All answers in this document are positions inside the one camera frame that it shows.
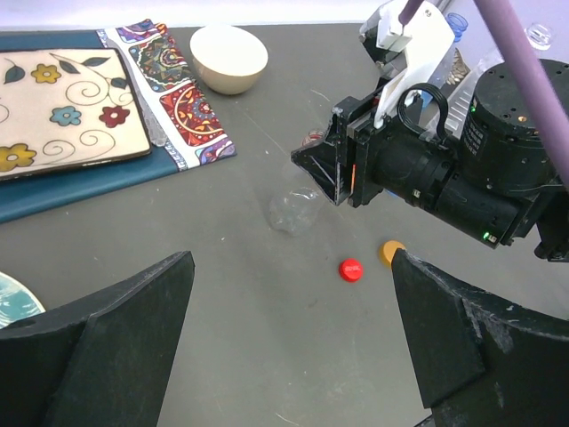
blue flower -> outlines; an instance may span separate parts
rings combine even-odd
[[[69,125],[79,125],[81,120],[79,117],[81,113],[75,109],[75,107],[67,106],[62,109],[53,109],[50,121],[57,123],[59,126],[69,126]]]

white bracket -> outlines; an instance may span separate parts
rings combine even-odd
[[[443,14],[431,3],[423,2],[415,16],[404,28],[400,28],[398,17],[406,1],[394,0],[384,4],[376,13],[378,22],[378,47],[391,44],[390,50],[404,45],[403,53],[407,68],[395,76],[381,91],[380,101],[373,125],[381,128],[383,117],[393,114],[401,94],[417,83],[429,80],[435,68],[444,58],[453,44],[454,33]],[[401,41],[396,40],[397,31],[401,30]]]

ceramic plate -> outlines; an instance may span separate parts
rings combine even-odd
[[[150,152],[114,49],[2,52],[0,180]]]
[[[0,272],[0,328],[43,313],[44,306],[18,280]]]

black motor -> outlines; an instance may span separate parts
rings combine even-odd
[[[554,60],[541,63],[569,111],[569,66]],[[459,159],[469,182],[504,196],[520,197],[557,175],[503,63],[478,80],[461,135]]]

ceramic bowl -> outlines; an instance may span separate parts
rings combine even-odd
[[[215,92],[250,89],[267,67],[268,52],[256,36],[230,25],[200,28],[189,41],[197,74]]]

